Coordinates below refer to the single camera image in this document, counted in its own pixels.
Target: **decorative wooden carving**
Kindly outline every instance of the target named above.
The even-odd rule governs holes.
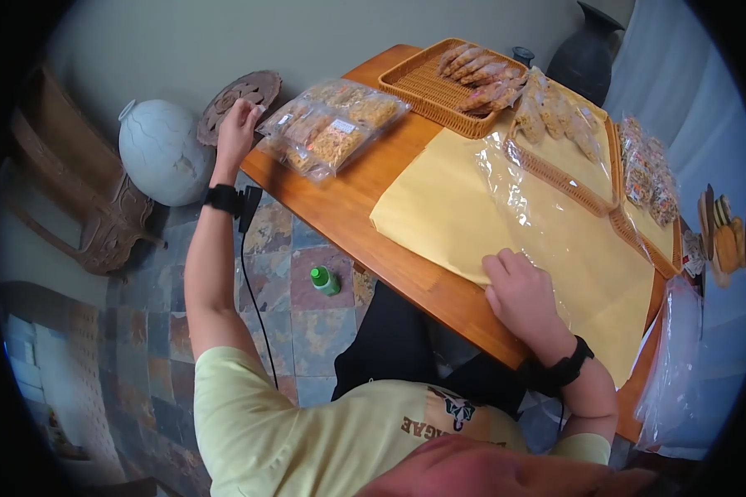
[[[267,109],[276,100],[280,89],[281,77],[276,71],[255,71],[239,77],[221,90],[204,109],[196,128],[196,139],[203,145],[216,146],[219,127],[237,99],[243,97]]]
[[[119,155],[82,117],[42,68],[11,121],[16,140],[10,154],[20,170],[82,228],[73,247],[44,226],[8,194],[2,198],[27,227],[86,271],[105,275],[121,268],[138,239],[167,247],[144,229],[153,201],[129,180]]]

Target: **wooden table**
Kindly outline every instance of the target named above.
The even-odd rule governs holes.
[[[419,51],[417,47],[395,45],[344,77],[378,87],[380,74]],[[528,353],[527,348],[497,320],[483,290],[385,238],[369,221],[381,194],[441,129],[441,125],[410,112],[351,167],[318,186],[258,150],[252,150],[241,169],[390,288],[480,350],[516,368]],[[646,326],[660,309],[664,285],[663,277],[656,271]],[[632,378],[617,395],[617,432],[631,441],[636,441],[640,432],[640,423],[632,419],[632,412],[644,390],[658,335],[652,333]]]

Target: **carved wooden plate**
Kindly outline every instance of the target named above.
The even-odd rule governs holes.
[[[196,139],[204,145],[216,146],[219,126],[238,98],[243,97],[268,109],[279,95],[280,88],[281,77],[276,71],[255,71],[239,77],[221,90],[204,109],[196,128]]]

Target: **wicker tray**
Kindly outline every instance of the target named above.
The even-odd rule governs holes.
[[[431,119],[467,138],[478,139],[489,134],[501,111],[488,115],[473,115],[454,109],[466,99],[473,88],[436,75],[439,59],[445,51],[464,45],[467,41],[448,38],[422,52],[412,55],[402,63],[378,77],[378,87],[394,94],[404,102],[412,104],[412,112]],[[491,50],[497,62],[505,62],[508,67],[520,69],[520,75],[527,71],[524,65]]]
[[[613,125],[613,130],[617,136],[617,146],[619,148],[619,161],[621,162],[621,145],[618,145],[618,127]],[[614,184],[617,189],[618,198],[620,199],[618,208],[611,211],[608,215],[613,230],[622,238],[628,245],[632,246],[638,253],[646,256],[649,255],[649,260],[655,269],[666,279],[671,279],[674,276],[682,273],[683,271],[683,236],[682,228],[679,217],[675,220],[672,225],[674,245],[671,250],[671,261],[668,257],[663,254],[646,236],[638,232],[637,229],[630,222],[627,214],[625,213],[624,203],[628,202],[627,196],[625,195],[625,182],[623,180],[624,171],[620,167],[616,168],[617,174],[614,174],[617,184]]]
[[[617,192],[617,182],[619,181],[617,173],[621,170],[619,134],[617,133],[613,121],[611,121],[611,118],[608,115],[606,115],[605,127],[608,135],[608,152],[610,154],[609,165],[611,168],[611,184],[613,186],[612,192],[614,192],[611,199],[602,198],[591,190],[591,188],[580,183],[579,180],[573,178],[565,171],[560,170],[553,164],[550,164],[538,155],[533,154],[529,150],[515,143],[520,152],[520,163],[528,172],[539,177],[550,186],[565,193],[569,198],[577,201],[578,204],[581,204],[592,214],[597,217],[605,217],[619,205],[617,200],[618,197],[615,192]],[[511,128],[508,130],[508,136],[513,138],[516,133],[517,128],[515,121],[511,123]]]

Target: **pegboard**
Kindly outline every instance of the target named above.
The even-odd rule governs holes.
[[[99,384],[99,310],[80,303],[70,304],[69,307],[68,349],[77,376],[74,382],[76,398],[80,402],[80,412],[86,418],[83,431],[86,451],[103,471],[105,483],[124,483],[127,478],[121,468],[114,439],[110,436],[102,387]]]

